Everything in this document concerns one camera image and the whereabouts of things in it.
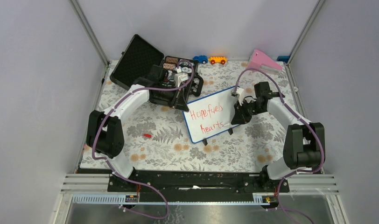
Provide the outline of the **blue framed whiteboard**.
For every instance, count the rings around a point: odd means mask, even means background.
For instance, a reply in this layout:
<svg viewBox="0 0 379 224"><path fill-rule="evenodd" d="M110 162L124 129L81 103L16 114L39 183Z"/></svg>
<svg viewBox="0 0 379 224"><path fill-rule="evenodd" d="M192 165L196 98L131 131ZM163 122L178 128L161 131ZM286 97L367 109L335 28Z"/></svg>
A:
<svg viewBox="0 0 379 224"><path fill-rule="evenodd" d="M234 104L237 98L231 95L230 87L188 103L188 112L183 112L184 120L192 143L235 128L237 125L223 126L231 123L234 116Z"/></svg>

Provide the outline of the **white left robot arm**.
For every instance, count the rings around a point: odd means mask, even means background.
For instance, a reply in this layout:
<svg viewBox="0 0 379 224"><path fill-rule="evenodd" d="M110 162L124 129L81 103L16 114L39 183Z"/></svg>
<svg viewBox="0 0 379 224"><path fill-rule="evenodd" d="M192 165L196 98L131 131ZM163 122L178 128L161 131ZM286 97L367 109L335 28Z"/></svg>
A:
<svg viewBox="0 0 379 224"><path fill-rule="evenodd" d="M152 97L167 92L180 94L187 87L192 87L195 69L192 68L188 75L181 72L179 65L175 68L174 85L164 85L167 72L159 68L155 75L149 73L135 79L126 94L112 106L103 111L94 110L89 115L86 144L91 147L91 156L107 163L113 175L120 178L118 185L126 192L135 189L136 180L131 176L134 167L122 152L125 143L122 123Z"/></svg>

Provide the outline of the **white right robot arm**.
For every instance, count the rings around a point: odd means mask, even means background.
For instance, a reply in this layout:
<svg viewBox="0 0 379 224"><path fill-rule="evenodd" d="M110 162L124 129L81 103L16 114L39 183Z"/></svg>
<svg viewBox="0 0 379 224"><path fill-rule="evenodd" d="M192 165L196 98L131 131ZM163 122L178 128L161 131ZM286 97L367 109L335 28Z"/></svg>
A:
<svg viewBox="0 0 379 224"><path fill-rule="evenodd" d="M318 171L325 161L324 126L311 122L294 111L284 100L280 91L273 92L268 82L254 86L255 97L247 100L244 90L234 87L232 96L237 98L234 104L232 125L247 124L252 117L268 113L275 117L286 130L283 156L260 173L260 188L271 192L278 181L291 173Z"/></svg>

